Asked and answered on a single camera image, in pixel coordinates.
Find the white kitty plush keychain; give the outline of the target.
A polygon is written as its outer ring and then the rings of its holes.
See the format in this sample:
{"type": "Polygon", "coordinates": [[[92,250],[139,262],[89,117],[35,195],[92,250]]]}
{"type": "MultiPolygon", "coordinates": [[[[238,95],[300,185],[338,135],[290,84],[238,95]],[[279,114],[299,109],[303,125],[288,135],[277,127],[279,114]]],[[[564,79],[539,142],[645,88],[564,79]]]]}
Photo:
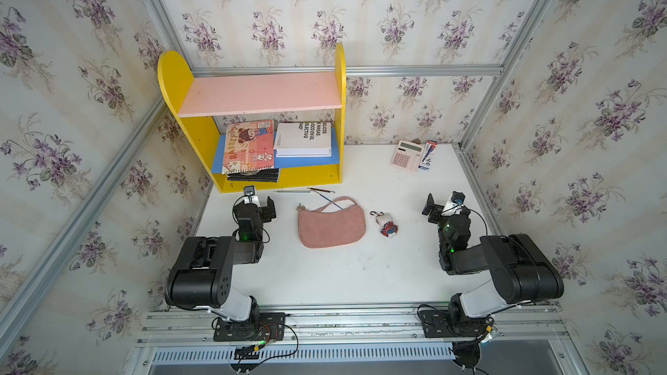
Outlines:
{"type": "Polygon", "coordinates": [[[382,211],[371,211],[371,217],[379,227],[380,233],[387,239],[391,239],[399,232],[399,227],[394,222],[394,218],[389,213],[382,211]]]}

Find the pink corduroy handbag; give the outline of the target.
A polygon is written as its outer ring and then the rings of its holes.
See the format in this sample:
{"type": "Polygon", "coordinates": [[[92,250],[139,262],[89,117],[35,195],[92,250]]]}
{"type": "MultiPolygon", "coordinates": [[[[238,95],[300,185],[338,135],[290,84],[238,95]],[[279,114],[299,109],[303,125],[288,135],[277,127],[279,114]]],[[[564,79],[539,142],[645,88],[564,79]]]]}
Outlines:
{"type": "Polygon", "coordinates": [[[306,248],[336,248],[354,244],[360,241],[367,231],[365,212],[351,197],[338,197],[314,210],[299,205],[297,212],[298,236],[306,248]],[[327,212],[331,205],[339,202],[350,202],[350,205],[327,212]]]}

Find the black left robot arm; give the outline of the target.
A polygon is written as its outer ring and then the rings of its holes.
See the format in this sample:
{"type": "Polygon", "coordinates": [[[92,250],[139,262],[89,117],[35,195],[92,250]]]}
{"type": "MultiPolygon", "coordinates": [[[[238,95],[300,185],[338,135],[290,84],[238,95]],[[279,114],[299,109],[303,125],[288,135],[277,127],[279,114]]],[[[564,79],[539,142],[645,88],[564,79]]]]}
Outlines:
{"type": "Polygon", "coordinates": [[[232,284],[235,265],[258,263],[270,236],[264,225],[276,218],[274,201],[262,206],[255,195],[240,197],[232,208],[237,229],[230,236],[187,238],[168,274],[164,298],[170,307],[206,311],[224,322],[256,324],[257,300],[232,284]]]}

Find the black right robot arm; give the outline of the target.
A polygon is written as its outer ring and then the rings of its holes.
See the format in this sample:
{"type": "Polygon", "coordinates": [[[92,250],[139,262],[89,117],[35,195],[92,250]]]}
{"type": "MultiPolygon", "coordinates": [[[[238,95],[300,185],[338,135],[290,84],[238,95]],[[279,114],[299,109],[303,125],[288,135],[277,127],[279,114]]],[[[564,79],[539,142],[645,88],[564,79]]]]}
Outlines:
{"type": "Polygon", "coordinates": [[[526,234],[484,235],[471,246],[470,215],[465,195],[453,192],[444,205],[429,194],[422,215],[438,227],[439,265],[450,276],[487,271],[489,281],[451,298],[452,321],[486,318],[526,302],[556,300],[565,284],[556,267],[526,234]]]}

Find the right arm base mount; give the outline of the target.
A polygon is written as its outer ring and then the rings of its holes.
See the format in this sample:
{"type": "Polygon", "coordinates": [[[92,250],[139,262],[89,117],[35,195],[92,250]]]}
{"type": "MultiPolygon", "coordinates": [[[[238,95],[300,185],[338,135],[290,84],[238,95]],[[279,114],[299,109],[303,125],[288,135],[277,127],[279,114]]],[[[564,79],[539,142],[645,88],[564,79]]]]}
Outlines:
{"type": "Polygon", "coordinates": [[[495,320],[491,315],[468,317],[463,310],[460,295],[454,295],[446,309],[421,304],[416,310],[423,332],[429,339],[470,339],[481,341],[493,331],[495,320]]]}

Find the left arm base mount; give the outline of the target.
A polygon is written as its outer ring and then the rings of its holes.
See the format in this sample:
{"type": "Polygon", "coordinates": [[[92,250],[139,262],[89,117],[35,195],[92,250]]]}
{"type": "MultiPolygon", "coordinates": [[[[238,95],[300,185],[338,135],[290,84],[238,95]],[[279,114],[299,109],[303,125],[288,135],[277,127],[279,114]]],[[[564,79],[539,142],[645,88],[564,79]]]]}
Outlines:
{"type": "Polygon", "coordinates": [[[284,312],[262,312],[255,297],[251,296],[248,319],[234,321],[216,317],[212,322],[215,342],[249,341],[267,345],[270,340],[284,338],[286,317],[284,312]]]}

